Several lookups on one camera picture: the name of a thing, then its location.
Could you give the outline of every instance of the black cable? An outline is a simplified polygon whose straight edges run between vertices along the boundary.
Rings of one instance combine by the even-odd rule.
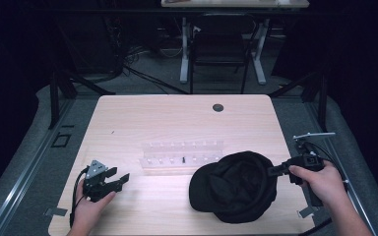
[[[180,88],[177,88],[177,87],[171,86],[171,85],[165,83],[164,81],[162,81],[162,80],[160,80],[160,79],[157,79],[157,78],[155,78],[155,77],[149,76],[149,75],[144,74],[144,73],[142,73],[142,72],[136,71],[136,70],[134,70],[133,68],[131,68],[131,67],[129,67],[129,66],[124,66],[124,68],[127,69],[128,71],[130,71],[130,73],[133,73],[134,75],[136,75],[136,76],[138,76],[138,77],[140,77],[140,78],[142,78],[142,79],[144,79],[144,80],[147,80],[147,81],[149,81],[149,82],[152,82],[152,83],[155,84],[155,85],[160,85],[160,86],[164,86],[164,87],[169,88],[169,89],[174,89],[174,90],[179,91],[179,92],[181,92],[181,93],[183,93],[183,94],[189,94],[189,93],[188,93],[187,91],[185,91],[185,90],[182,90],[182,89],[180,89]]]
[[[130,51],[128,52],[128,56],[139,54],[144,51],[146,51],[146,48],[144,46],[136,46],[135,48],[130,49]]]
[[[79,202],[85,197],[85,195],[83,195],[79,199],[79,201],[76,203],[76,191],[78,190],[79,181],[81,180],[82,175],[87,173],[88,170],[89,170],[88,166],[85,169],[83,169],[81,171],[81,173],[79,174],[78,178],[76,179],[76,182],[75,182],[75,188],[73,189],[73,197],[72,197],[72,211],[70,212],[70,227],[72,227],[73,222],[75,221],[76,207],[78,206]]]
[[[329,153],[327,150],[325,150],[325,149],[322,148],[321,146],[318,146],[318,145],[316,145],[316,144],[314,144],[314,143],[311,143],[311,142],[306,142],[306,143],[308,143],[308,144],[310,144],[311,146],[317,148],[318,150],[324,152],[324,154],[325,154],[328,158],[330,158],[329,160],[330,160],[331,162],[333,162],[334,165],[336,166],[337,170],[339,171],[340,175],[342,176],[342,180],[343,180],[343,181],[346,180],[346,176],[345,176],[345,174],[343,173],[342,169],[340,169],[340,164],[339,164],[339,163],[338,163],[338,162],[337,162],[337,161],[336,161],[336,160],[330,155],[330,153]]]
[[[284,38],[276,37],[276,36],[268,36],[268,38],[279,40],[279,41],[285,41]]]
[[[318,230],[321,230],[322,228],[324,228],[325,226],[327,226],[329,223],[333,222],[333,219],[332,218],[328,218],[326,220],[324,220],[322,223],[318,224],[317,226],[303,232],[303,233],[300,233],[298,234],[299,236],[306,236],[306,235],[310,235],[310,234],[313,234],[315,232],[317,232]]]

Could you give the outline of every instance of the white table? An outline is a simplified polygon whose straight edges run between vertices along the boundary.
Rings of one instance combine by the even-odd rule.
[[[214,104],[223,111],[216,112]],[[278,195],[256,221],[227,224],[212,213],[190,207],[188,188],[198,168],[148,171],[139,158],[143,145],[158,142],[222,141],[223,155],[252,150],[275,165],[290,158],[271,100],[266,95],[117,95],[100,98],[54,215],[50,235],[66,235],[74,183],[80,171],[96,159],[118,173],[130,173],[94,235],[236,235],[288,234],[314,226],[300,218],[307,207],[300,187],[288,177],[278,181]]]
[[[189,0],[182,2],[166,3],[161,0],[162,7],[168,8],[284,8],[284,9],[300,9],[307,8],[309,2],[307,0]],[[259,85],[266,84],[266,78],[263,73],[263,67],[260,62],[260,56],[268,31],[269,20],[260,24],[257,37],[259,38],[257,49],[252,53],[253,64],[256,71],[257,81]],[[187,51],[188,27],[186,19],[183,18],[182,23],[182,65],[180,69],[180,83],[187,83],[189,57]]]

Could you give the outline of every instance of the human hand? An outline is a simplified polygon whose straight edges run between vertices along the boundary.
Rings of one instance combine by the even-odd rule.
[[[75,221],[73,222],[70,236],[89,235],[97,224],[104,208],[113,200],[115,192],[111,192],[103,199],[93,203],[86,199],[83,194],[84,180],[81,180],[76,191],[76,201],[79,202],[75,210]]]
[[[291,165],[289,171],[306,181],[324,206],[330,208],[335,203],[343,202],[348,196],[337,168],[327,160],[324,160],[324,164],[324,169],[318,172],[295,165]]]

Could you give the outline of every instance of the gray carpet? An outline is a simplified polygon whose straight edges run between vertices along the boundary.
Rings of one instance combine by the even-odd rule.
[[[270,76],[278,48],[281,44],[277,40],[270,40],[263,53],[263,66],[268,84],[259,86],[250,67],[245,93],[266,94],[288,83],[283,78]],[[149,74],[188,91],[189,85],[179,83],[180,57],[166,57],[162,54],[141,53],[135,57],[130,65],[132,68]],[[232,71],[222,70],[219,73],[199,69],[196,71],[195,93],[239,93],[242,70],[234,75]],[[160,89],[153,83],[128,74],[125,70],[120,77],[98,84],[104,89],[115,91],[117,94],[141,93],[178,93],[173,89]],[[40,106],[34,122],[19,150],[0,180],[0,234],[2,235],[47,235],[51,218],[45,216],[45,211],[56,207],[63,187],[76,157],[85,131],[97,102],[97,94],[82,85],[76,85],[79,92],[77,99],[66,100],[61,96],[62,116],[58,125],[48,131],[50,124],[49,88],[42,89],[37,96]],[[301,88],[296,88],[284,97],[274,98],[273,103],[280,120],[286,143],[292,155],[297,155],[294,148],[293,135],[308,132],[320,132],[315,121],[315,105],[302,103],[298,96]],[[370,171],[361,155],[358,145],[350,132],[347,123],[341,115],[337,104],[329,99],[327,113],[327,128],[337,135],[320,145],[325,147],[342,164],[351,184],[352,191],[363,206],[364,212],[378,235],[378,189]],[[40,156],[40,161],[33,162]],[[14,186],[20,183],[20,176],[25,176],[26,168],[33,165],[35,171],[30,173],[31,181],[23,182],[26,191],[20,193],[19,201],[6,201]],[[2,210],[2,205],[14,203],[11,210]],[[328,217],[323,209],[316,212],[314,217],[318,224]],[[334,229],[330,224],[314,235],[333,235]]]

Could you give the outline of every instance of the baseball cap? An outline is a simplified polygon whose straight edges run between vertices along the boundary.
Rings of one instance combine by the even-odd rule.
[[[270,159],[249,150],[204,165],[190,181],[190,205],[226,223],[254,221],[276,198],[278,178],[268,176],[269,167]]]

